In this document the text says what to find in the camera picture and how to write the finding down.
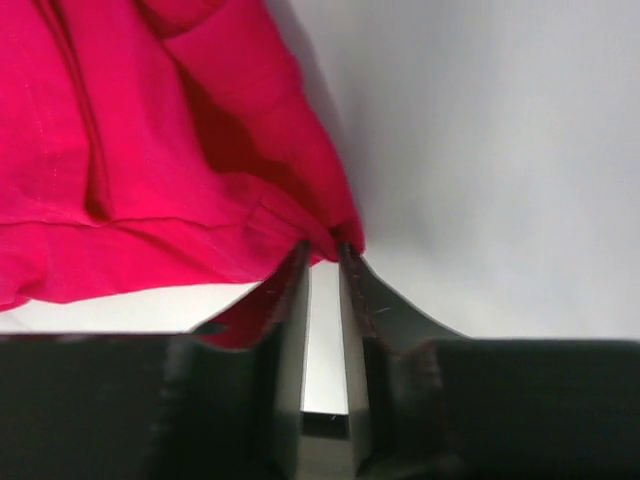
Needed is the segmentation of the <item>red t shirt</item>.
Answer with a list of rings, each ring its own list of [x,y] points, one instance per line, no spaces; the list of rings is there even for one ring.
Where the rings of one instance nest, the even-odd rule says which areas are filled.
[[[1,5],[1,307],[253,283],[364,234],[261,1]]]

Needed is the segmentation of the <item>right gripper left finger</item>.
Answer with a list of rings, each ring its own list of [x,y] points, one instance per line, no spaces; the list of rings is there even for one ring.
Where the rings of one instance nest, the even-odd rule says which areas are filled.
[[[189,470],[199,479],[292,479],[302,427],[309,246],[193,333]]]

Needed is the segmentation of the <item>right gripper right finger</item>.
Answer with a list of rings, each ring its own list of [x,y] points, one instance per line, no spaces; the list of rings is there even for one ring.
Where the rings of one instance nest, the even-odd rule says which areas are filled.
[[[471,389],[462,338],[339,247],[348,427],[358,479],[470,479],[453,405]]]

